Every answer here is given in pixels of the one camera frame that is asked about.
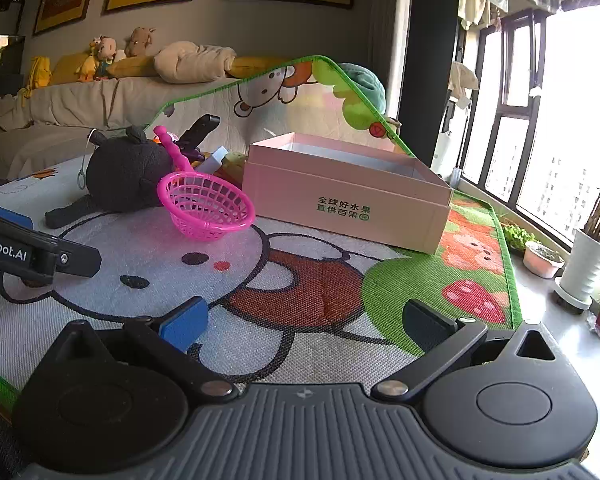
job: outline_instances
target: yellow duck plush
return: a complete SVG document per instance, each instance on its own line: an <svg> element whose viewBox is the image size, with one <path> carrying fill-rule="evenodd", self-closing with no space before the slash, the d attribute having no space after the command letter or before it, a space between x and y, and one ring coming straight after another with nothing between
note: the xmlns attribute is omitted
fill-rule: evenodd
<svg viewBox="0 0 600 480"><path fill-rule="evenodd" d="M93 81L93 76L96 74L98 63L96 62L96 50L100 38L96 38L89 44L89 57L85 59L82 64L78 67L75 73L80 75L80 81L88 82Z"/></svg>
<svg viewBox="0 0 600 480"><path fill-rule="evenodd" d="M24 99L29 99L31 93L36 88L44 88L45 86L48 86L50 82L51 68L49 58L44 56L32 58L27 85L18 92L18 94L22 95L22 106L24 106Z"/></svg>

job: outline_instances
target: gray wall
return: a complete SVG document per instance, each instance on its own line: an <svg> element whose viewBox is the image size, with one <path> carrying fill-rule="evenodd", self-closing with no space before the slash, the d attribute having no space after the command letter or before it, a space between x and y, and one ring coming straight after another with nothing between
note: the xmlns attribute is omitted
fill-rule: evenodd
<svg viewBox="0 0 600 480"><path fill-rule="evenodd" d="M80 52L95 36L123 38L135 27L157 27L149 51L173 41L230 46L238 56L301 57L323 54L337 62L366 64L372 0L355 0L353 9L267 0L193 0L101 15L104 0L91 0L78 23L31 37L40 0L26 0L20 34L27 37L24 73L33 56L52 66L64 54Z"/></svg>

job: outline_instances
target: gray floor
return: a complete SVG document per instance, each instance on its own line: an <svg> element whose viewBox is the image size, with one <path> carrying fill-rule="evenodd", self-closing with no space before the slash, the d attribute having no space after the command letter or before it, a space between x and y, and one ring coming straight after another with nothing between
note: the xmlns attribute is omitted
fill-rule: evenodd
<svg viewBox="0 0 600 480"><path fill-rule="evenodd" d="M598 428L583 464L600 478L600 339L589 332L584 316L572 314L555 302L551 280L526 270L521 258L512 256L512 260L523 318L544 323L596 401Z"/></svg>

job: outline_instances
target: pink handle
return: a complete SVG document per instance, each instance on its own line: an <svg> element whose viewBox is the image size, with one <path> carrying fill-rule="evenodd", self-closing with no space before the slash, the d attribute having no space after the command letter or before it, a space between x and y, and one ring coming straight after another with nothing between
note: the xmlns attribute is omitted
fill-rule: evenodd
<svg viewBox="0 0 600 480"><path fill-rule="evenodd" d="M176 167L180 171L193 171L189 159L180 153L179 147L173 143L171 136L167 133L167 128L164 126L156 126L154 128L154 134L158 136L160 143L164 146L164 149L167 150L167 153L171 155Z"/></svg>

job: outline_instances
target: black plush toy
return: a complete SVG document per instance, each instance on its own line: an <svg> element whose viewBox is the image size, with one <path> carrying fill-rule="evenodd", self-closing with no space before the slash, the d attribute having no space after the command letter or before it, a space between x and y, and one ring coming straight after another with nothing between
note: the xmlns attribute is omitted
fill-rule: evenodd
<svg viewBox="0 0 600 480"><path fill-rule="evenodd" d="M96 130L90 141L97 148L86 171L89 194L45 213L51 229L100 210L124 213L160 205L156 186L174 171L171 157L160 144L147 140L139 126L129 126L125 137L111 139Z"/></svg>

